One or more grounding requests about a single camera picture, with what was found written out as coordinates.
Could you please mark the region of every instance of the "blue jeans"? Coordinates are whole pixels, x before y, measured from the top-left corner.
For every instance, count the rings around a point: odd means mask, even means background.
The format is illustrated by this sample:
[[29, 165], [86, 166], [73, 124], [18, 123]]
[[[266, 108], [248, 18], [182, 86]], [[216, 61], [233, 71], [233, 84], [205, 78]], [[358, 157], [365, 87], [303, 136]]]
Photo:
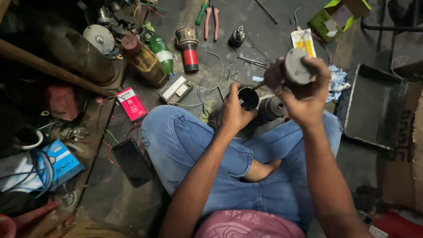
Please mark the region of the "blue jeans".
[[[336, 116], [323, 114], [336, 156], [342, 127]], [[213, 138], [213, 130], [176, 106], [154, 108], [142, 124], [143, 143], [167, 192], [172, 195]], [[282, 159], [279, 169], [258, 183], [243, 183], [252, 159]], [[289, 121], [243, 144], [232, 141], [214, 179], [203, 215], [219, 210], [249, 209], [287, 219], [306, 231], [313, 218], [307, 187], [302, 131]]]

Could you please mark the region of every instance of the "hand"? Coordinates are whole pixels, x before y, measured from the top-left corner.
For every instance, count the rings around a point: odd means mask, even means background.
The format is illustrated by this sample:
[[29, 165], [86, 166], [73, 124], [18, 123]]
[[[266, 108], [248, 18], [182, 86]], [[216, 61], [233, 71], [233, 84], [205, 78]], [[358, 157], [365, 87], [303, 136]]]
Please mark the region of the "hand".
[[301, 128], [307, 129], [323, 124], [322, 115], [328, 95], [330, 71], [321, 58], [303, 57], [302, 63], [315, 74], [312, 82], [293, 86], [291, 89], [279, 85], [276, 86], [275, 94], [284, 101], [289, 116]]
[[231, 84], [231, 90], [225, 98], [223, 104], [222, 126], [225, 130], [231, 131], [236, 135], [251, 120], [257, 116], [257, 110], [246, 111], [242, 109], [238, 98], [238, 85], [241, 83]]

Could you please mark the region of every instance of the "pliers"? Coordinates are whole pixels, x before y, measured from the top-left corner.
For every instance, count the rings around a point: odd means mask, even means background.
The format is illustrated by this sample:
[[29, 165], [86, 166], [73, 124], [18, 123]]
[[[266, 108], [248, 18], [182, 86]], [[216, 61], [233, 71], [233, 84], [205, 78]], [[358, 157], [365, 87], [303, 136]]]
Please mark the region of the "pliers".
[[213, 11], [213, 16], [214, 16], [214, 23], [215, 23], [215, 27], [214, 27], [214, 41], [217, 41], [217, 37], [218, 37], [218, 32], [219, 32], [219, 9], [214, 8], [214, 5], [212, 7], [210, 7], [210, 1], [209, 1], [209, 7], [206, 8], [206, 23], [205, 25], [205, 30], [204, 30], [204, 40], [207, 40], [207, 38], [209, 37], [209, 19], [210, 19], [210, 15]]

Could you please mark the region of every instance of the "black smartphone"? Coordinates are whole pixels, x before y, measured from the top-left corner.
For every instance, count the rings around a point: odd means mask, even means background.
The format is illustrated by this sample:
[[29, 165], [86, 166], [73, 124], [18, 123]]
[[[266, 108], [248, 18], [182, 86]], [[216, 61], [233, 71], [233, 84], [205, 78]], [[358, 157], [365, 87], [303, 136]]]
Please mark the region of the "black smartphone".
[[153, 179], [153, 173], [134, 139], [127, 139], [113, 146], [112, 151], [134, 188]]

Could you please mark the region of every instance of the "green screwdriver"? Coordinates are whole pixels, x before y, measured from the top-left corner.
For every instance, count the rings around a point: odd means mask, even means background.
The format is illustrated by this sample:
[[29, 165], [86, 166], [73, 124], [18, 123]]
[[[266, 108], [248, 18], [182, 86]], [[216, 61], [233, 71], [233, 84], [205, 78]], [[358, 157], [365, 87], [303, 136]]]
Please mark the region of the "green screwdriver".
[[195, 19], [196, 25], [201, 25], [201, 23], [203, 22], [204, 17], [206, 16], [206, 8], [207, 8], [207, 2], [208, 1], [209, 0], [206, 0], [206, 2], [201, 5], [201, 10], [197, 15], [197, 19]]

